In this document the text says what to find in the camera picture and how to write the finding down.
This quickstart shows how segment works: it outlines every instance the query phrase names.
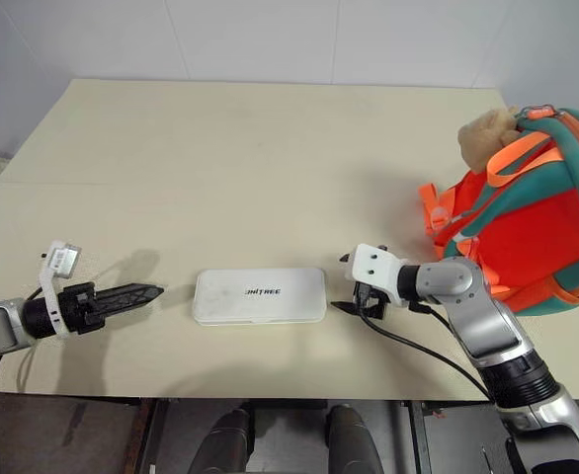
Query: white box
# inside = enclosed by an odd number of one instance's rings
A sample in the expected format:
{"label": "white box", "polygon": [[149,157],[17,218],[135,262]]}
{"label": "white box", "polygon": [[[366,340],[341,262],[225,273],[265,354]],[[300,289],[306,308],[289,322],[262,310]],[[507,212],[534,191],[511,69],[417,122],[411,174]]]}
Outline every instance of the white box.
{"label": "white box", "polygon": [[195,320],[208,326],[315,323],[326,310],[320,269],[205,270],[193,301]]}

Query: floor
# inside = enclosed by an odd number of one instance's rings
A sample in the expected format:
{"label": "floor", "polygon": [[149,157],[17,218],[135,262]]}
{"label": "floor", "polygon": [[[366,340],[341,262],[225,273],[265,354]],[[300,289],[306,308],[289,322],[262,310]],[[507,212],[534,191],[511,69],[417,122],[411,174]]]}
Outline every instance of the floor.
{"label": "floor", "polygon": [[[159,474],[186,472],[197,448],[214,422],[237,408],[241,400],[183,400],[167,413],[157,459]],[[386,474],[414,473],[412,438],[407,409],[383,400],[329,400],[332,407],[348,403],[363,417],[372,433]],[[257,409],[256,441],[248,472],[327,472],[324,442],[328,409]],[[400,426],[395,437],[393,425]]]}
{"label": "floor", "polygon": [[1,474],[121,474],[136,407],[0,393]]}
{"label": "floor", "polygon": [[[186,473],[210,427],[242,400],[170,400],[155,474]],[[372,433],[385,474],[415,473],[408,411],[399,402],[349,403]],[[494,474],[511,474],[506,433],[488,405],[432,410],[425,426],[433,474],[484,473],[485,448]],[[137,406],[71,397],[0,393],[1,474],[122,474]],[[248,472],[326,473],[327,409],[258,408]]]}

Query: wooden table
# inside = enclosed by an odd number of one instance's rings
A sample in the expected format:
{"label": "wooden table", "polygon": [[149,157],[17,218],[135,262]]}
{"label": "wooden table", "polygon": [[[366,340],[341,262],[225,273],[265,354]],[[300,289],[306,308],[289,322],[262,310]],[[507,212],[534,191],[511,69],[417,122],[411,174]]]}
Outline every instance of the wooden table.
{"label": "wooden table", "polygon": [[[197,274],[320,267],[385,244],[433,259],[416,189],[465,172],[458,128],[495,90],[75,80],[0,177],[0,299],[37,286],[58,238],[83,248],[72,282],[163,285],[105,330],[5,357],[0,390],[159,397],[478,399],[453,370],[335,309],[317,324],[201,327]],[[522,319],[579,397],[579,309]],[[432,318],[384,325],[467,365]]]}

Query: stuffed animal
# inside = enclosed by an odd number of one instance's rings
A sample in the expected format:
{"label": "stuffed animal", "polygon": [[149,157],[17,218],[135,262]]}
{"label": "stuffed animal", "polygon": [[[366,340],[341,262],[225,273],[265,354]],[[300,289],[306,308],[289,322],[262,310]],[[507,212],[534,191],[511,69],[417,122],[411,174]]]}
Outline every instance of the stuffed animal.
{"label": "stuffed animal", "polygon": [[471,171],[485,171],[489,159],[514,140],[520,133],[516,130],[516,107],[493,109],[486,112],[458,131],[460,154]]}

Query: orange buckle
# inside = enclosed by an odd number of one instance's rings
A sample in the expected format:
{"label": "orange buckle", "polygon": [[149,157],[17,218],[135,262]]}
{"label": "orange buckle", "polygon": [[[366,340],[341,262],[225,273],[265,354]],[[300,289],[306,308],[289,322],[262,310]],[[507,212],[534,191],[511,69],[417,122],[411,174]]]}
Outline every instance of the orange buckle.
{"label": "orange buckle", "polygon": [[430,212],[430,227],[433,232],[439,232],[450,223],[450,213],[438,205]]}
{"label": "orange buckle", "polygon": [[556,115],[557,110],[551,104],[524,107],[519,113],[519,117],[526,117],[529,120],[543,119],[545,117],[553,117]]}

